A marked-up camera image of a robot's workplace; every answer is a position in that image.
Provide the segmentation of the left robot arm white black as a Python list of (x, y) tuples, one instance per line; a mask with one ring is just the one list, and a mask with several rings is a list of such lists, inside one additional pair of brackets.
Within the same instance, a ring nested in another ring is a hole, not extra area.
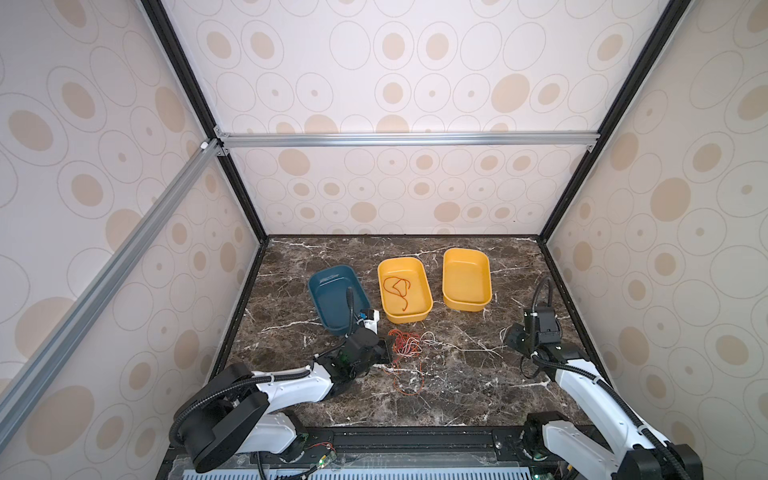
[(380, 313), (356, 308), (351, 288), (346, 300), (348, 331), (338, 346), (293, 370), (253, 372), (244, 363), (232, 364), (175, 412), (169, 441), (186, 451), (196, 472), (243, 453), (298, 460), (309, 448), (309, 433), (287, 409), (334, 398), (372, 366), (391, 361), (390, 343), (377, 332)]

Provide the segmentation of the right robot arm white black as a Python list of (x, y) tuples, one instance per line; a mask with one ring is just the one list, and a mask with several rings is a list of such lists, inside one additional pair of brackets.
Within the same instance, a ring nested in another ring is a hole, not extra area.
[(557, 456), (585, 479), (702, 479), (702, 461), (689, 445), (674, 444), (651, 427), (577, 345), (562, 340), (553, 291), (552, 278), (542, 278), (523, 321), (508, 329), (504, 343), (568, 393), (607, 445), (552, 411), (527, 416), (519, 450), (534, 461)]

